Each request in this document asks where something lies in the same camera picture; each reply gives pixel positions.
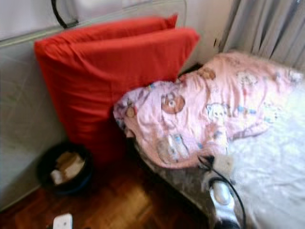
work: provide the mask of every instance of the wall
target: wall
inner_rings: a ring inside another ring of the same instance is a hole
[[[202,38],[185,67],[213,55],[213,37],[219,36],[227,13],[223,10],[219,17],[220,1],[187,1],[185,24],[195,28]],[[37,158],[66,136],[35,60],[33,41],[0,48],[0,85],[0,208],[3,208],[38,186]]]

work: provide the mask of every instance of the black bowl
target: black bowl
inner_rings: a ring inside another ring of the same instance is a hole
[[[51,172],[56,167],[57,158],[66,151],[78,153],[85,161],[85,164],[74,178],[60,185],[55,185],[51,178]],[[91,153],[84,146],[76,145],[72,142],[63,142],[49,149],[41,157],[36,170],[37,178],[42,187],[60,195],[73,194],[82,190],[90,181],[92,172]]]

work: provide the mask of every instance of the curtain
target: curtain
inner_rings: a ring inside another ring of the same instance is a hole
[[[305,0],[240,0],[224,40],[305,72]]]

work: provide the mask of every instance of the parquet floor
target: parquet floor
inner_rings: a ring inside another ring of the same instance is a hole
[[[3,229],[52,228],[53,219],[71,213],[73,229],[207,229],[207,219],[135,158],[94,173],[75,196],[58,197],[38,189],[1,213]]]

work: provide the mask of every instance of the blanket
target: blanket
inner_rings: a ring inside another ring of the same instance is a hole
[[[221,53],[175,83],[128,92],[113,114],[154,163],[192,167],[198,155],[226,154],[228,142],[266,131],[302,77],[247,54]]]

